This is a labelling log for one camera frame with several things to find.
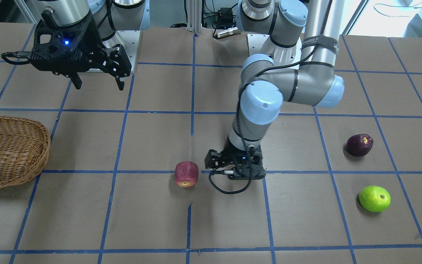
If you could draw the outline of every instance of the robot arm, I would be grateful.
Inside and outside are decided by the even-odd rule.
[[[112,75],[119,90],[131,73],[131,62],[123,45],[106,47],[116,29],[138,30],[149,27],[149,0],[102,0],[103,7],[92,14],[87,0],[32,0],[42,20],[35,28],[31,52],[5,52],[1,57],[13,65],[32,64],[42,71],[70,78],[76,89],[82,81],[77,73],[99,69]],[[127,15],[135,17],[122,23]],[[13,61],[8,58],[26,59]]]
[[[271,17],[269,10],[273,6],[272,3],[273,1],[267,0],[242,0],[240,12],[245,18],[242,18],[241,25],[247,28],[246,24],[250,24],[251,19],[253,23],[263,21],[266,23],[264,26],[254,25],[253,28],[257,32],[268,34],[266,31],[268,22],[264,21]],[[281,0],[279,7],[298,5],[298,3],[298,0]],[[214,174],[225,174],[232,180],[248,180],[249,184],[251,180],[265,176],[260,142],[271,122],[278,117],[283,102],[317,107],[334,107],[340,102],[344,92],[344,82],[341,77],[334,75],[333,66],[337,53],[343,3],[344,0],[310,1],[301,56],[303,59],[300,62],[275,66],[275,61],[268,55],[255,54],[248,57],[241,74],[236,118],[224,150],[219,153],[211,149],[205,159],[206,168],[212,169],[210,180]],[[264,15],[246,12],[246,8],[253,12],[260,9]],[[279,12],[283,13],[285,9],[280,8]],[[301,10],[303,18],[305,16],[303,8]],[[276,46],[280,45],[282,40],[290,40],[295,44],[301,28],[294,27],[294,23],[290,20],[288,22],[292,25],[286,28],[276,26],[277,18],[273,18],[272,21],[276,22],[274,22],[273,32],[270,31],[269,40]],[[275,32],[276,28],[283,33]],[[299,65],[298,70],[290,69],[296,65]],[[217,170],[228,165],[233,168]],[[245,190],[226,192],[216,188],[225,194]]]

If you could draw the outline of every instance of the black strap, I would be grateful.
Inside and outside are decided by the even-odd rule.
[[[268,31],[268,35],[271,36],[273,34],[274,25],[276,24],[276,18],[278,17],[278,7],[280,6],[279,3],[275,3],[274,10],[273,10],[273,20],[271,21],[270,30]]]
[[[298,80],[297,80],[298,75],[299,75],[298,71],[294,70],[294,88],[293,88],[293,91],[291,92],[291,96],[289,97],[288,102],[291,102],[293,100],[294,94],[296,93],[297,83],[298,83]]]
[[[338,41],[332,37],[327,37],[325,35],[318,35],[306,38],[302,43],[301,49],[315,45],[321,45],[335,54],[338,53]]]
[[[110,24],[110,28],[112,30],[115,30],[114,20],[112,19],[112,2],[114,0],[107,0],[107,17],[108,17],[108,23]]]

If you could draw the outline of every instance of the black cable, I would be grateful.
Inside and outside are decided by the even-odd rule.
[[[185,19],[188,24],[188,12],[186,11],[186,0],[183,0],[183,8],[185,9]]]
[[[419,3],[417,3],[416,5],[412,5],[412,6],[410,6],[410,7],[407,7],[407,6],[402,6],[402,5],[387,5],[387,4],[381,4],[381,3],[378,3],[378,4],[375,4],[375,5],[373,5],[373,7],[374,7],[374,10],[376,10],[377,11],[377,13],[379,13],[380,15],[385,15],[386,17],[388,16],[388,17],[411,17],[410,15],[386,15],[386,14],[384,14],[384,13],[382,13],[382,12],[380,12],[379,10],[377,10],[377,8],[375,8],[375,6],[376,5],[381,5],[381,6],[387,6],[387,7],[401,7],[401,8],[413,8],[413,9],[419,9],[419,8],[422,8],[422,7],[417,7],[418,5],[420,5],[420,4],[422,4],[422,1],[421,2],[419,2]]]
[[[18,52],[5,52],[3,54],[1,54],[1,58],[9,63],[10,65],[29,65],[30,62],[28,60],[25,60],[23,62],[15,62],[13,60],[8,59],[7,57],[10,58],[21,58],[21,59],[28,59],[29,56],[28,55],[18,55]]]
[[[252,164],[251,164],[252,159],[251,159],[251,155],[250,155],[250,149],[248,148],[247,144],[245,143],[245,141],[244,141],[244,139],[243,139],[243,136],[242,136],[242,130],[241,130],[241,127],[240,127],[240,116],[239,116],[241,96],[242,96],[243,91],[247,88],[247,86],[248,86],[248,84],[247,84],[247,85],[245,85],[245,86],[243,87],[243,89],[241,90],[241,92],[239,92],[239,102],[237,103],[236,123],[237,123],[237,133],[238,133],[238,136],[239,136],[239,137],[241,138],[241,140],[242,140],[242,144],[243,144],[243,147],[244,147],[245,152],[246,152],[246,158],[247,158],[248,162],[250,162],[250,166],[248,167],[248,170],[249,170],[250,176],[248,177],[248,182],[247,182],[247,184],[246,184],[246,185],[245,185],[242,189],[237,190],[237,191],[231,191],[231,192],[229,192],[229,191],[225,191],[225,190],[223,190],[223,189],[219,188],[218,186],[216,186],[216,184],[215,184],[215,183],[213,182],[213,180],[211,179],[211,173],[210,173],[210,175],[209,175],[209,180],[210,180],[210,182],[211,182],[211,185],[213,185],[213,187],[214,187],[216,190],[218,190],[219,192],[221,192],[221,193],[223,193],[223,194],[239,194],[239,193],[241,193],[241,192],[243,192],[243,191],[247,190],[247,189],[248,189],[248,187],[250,186],[250,184],[251,184],[251,182],[252,182],[252,178],[253,178],[253,169],[252,169]]]
[[[330,0],[328,2],[327,10],[325,12],[325,17],[323,18],[322,28],[320,30],[320,35],[322,35],[323,33],[325,33],[325,27],[326,27],[326,24],[327,24],[327,21],[328,21],[328,15],[330,14],[330,9],[332,7],[332,2],[333,2],[333,0]],[[315,47],[312,50],[312,52],[310,52],[305,58],[303,58],[302,60],[300,60],[298,62],[292,63],[290,65],[281,65],[281,66],[275,66],[275,67],[268,67],[268,68],[266,68],[264,70],[261,70],[257,74],[255,74],[255,77],[259,77],[260,75],[262,75],[263,73],[265,73],[265,72],[267,72],[269,70],[278,70],[278,69],[284,69],[284,68],[287,68],[287,67],[294,67],[296,65],[300,65],[301,63],[303,63],[306,60],[308,60],[315,53],[315,50],[317,50],[318,46],[319,45],[315,45]]]
[[[214,38],[216,38],[216,30],[218,30],[218,24],[219,24],[219,22],[221,22],[221,20],[222,20],[222,18],[223,17],[225,17],[227,14],[229,14],[229,12],[234,8],[234,7],[236,7],[237,5],[238,5],[239,3],[236,3],[235,5],[233,5],[231,8],[229,8],[228,10],[227,10],[227,12],[226,13],[224,13],[224,15],[221,15],[221,18],[219,19],[219,21],[218,22],[216,22],[216,28],[214,29],[214,32],[212,33],[212,37],[214,37]]]

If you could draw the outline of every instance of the floor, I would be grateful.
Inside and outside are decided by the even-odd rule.
[[[0,23],[0,53],[30,50],[33,30]],[[268,175],[237,195],[211,186],[204,157],[234,118],[245,35],[151,28],[122,92],[105,74],[82,74],[76,90],[0,59],[0,115],[52,135],[43,173],[0,189],[0,263],[422,264],[418,50],[422,38],[341,37],[340,105],[283,105],[262,143]],[[375,144],[352,158],[343,145],[358,133]],[[173,174],[186,160],[202,170],[187,189]],[[368,185],[390,192],[389,209],[362,209]]]

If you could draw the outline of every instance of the velcro strap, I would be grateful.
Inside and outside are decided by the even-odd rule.
[[[302,43],[302,49],[305,47],[321,45],[327,50],[337,54],[338,53],[338,41],[334,38],[327,37],[324,35],[318,35],[314,37],[306,38]]]

